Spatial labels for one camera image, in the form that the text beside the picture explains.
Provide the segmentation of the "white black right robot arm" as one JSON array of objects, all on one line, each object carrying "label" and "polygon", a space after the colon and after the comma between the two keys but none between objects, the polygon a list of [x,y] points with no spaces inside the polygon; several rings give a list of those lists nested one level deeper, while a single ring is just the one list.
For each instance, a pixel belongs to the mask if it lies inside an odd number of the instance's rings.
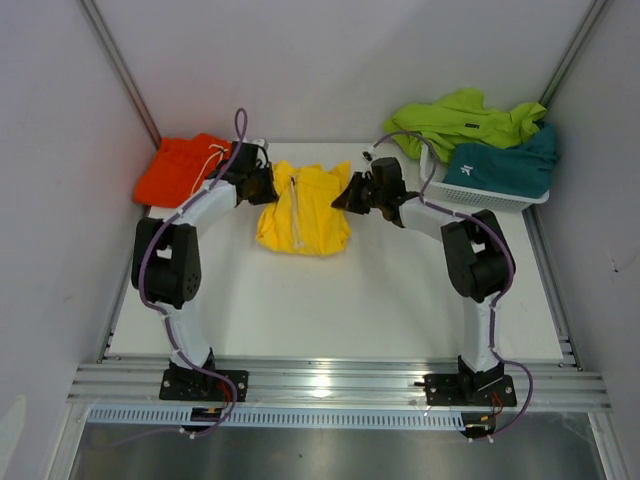
[{"label": "white black right robot arm", "polygon": [[369,171],[354,173],[332,207],[359,215],[377,209],[397,227],[441,242],[448,279],[464,305],[463,348],[453,386],[466,403],[489,396],[505,379],[505,361],[496,351],[496,307],[516,270],[495,214],[466,214],[407,190],[394,157],[375,159]]}]

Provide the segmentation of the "orange shorts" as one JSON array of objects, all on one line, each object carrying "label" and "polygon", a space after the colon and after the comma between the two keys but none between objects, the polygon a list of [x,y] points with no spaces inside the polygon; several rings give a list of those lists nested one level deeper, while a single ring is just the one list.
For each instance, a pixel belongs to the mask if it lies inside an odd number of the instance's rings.
[{"label": "orange shorts", "polygon": [[163,138],[154,159],[137,180],[133,202],[161,208],[180,206],[221,161],[230,157],[231,147],[228,140],[206,133],[191,139]]}]

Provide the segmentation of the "yellow shorts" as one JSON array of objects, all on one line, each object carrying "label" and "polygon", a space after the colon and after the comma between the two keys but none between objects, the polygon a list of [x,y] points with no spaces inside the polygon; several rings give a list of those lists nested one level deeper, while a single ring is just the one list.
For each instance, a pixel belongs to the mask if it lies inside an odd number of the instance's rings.
[{"label": "yellow shorts", "polygon": [[342,162],[330,170],[320,165],[274,167],[278,200],[259,217],[256,242],[277,253],[331,256],[343,252],[351,228],[343,211],[332,206],[346,189],[351,167]]}]

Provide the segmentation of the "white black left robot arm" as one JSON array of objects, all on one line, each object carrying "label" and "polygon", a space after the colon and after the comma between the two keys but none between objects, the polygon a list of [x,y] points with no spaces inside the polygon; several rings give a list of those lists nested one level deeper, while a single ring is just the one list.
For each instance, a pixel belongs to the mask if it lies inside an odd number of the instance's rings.
[{"label": "white black left robot arm", "polygon": [[272,162],[263,140],[236,141],[202,185],[165,219],[145,217],[136,226],[131,283],[144,307],[158,314],[171,347],[171,373],[197,400],[209,398],[221,375],[204,338],[195,297],[203,280],[200,240],[241,203],[275,202]]}]

